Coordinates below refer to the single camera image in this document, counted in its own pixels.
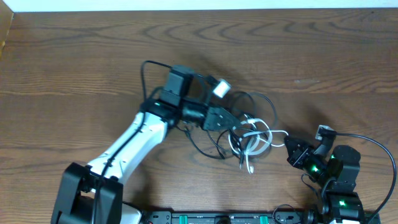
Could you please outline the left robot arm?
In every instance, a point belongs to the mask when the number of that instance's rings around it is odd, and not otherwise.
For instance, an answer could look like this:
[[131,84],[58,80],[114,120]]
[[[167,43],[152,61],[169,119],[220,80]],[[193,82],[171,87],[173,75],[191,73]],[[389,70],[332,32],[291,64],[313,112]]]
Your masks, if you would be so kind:
[[141,211],[123,202],[124,184],[180,121],[204,131],[237,126],[238,118],[210,103],[230,88],[224,79],[169,67],[166,84],[144,99],[132,124],[104,153],[85,166],[72,163],[65,169],[51,223],[139,223]]

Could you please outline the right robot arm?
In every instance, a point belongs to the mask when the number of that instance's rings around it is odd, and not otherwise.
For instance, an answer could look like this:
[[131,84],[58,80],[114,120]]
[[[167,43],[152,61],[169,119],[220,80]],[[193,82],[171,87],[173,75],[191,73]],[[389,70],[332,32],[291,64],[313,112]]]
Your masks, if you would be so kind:
[[327,134],[315,147],[292,136],[284,138],[288,163],[304,170],[320,186],[318,202],[303,215],[304,223],[364,223],[363,204],[354,192],[360,153],[350,146],[333,147],[336,136]]

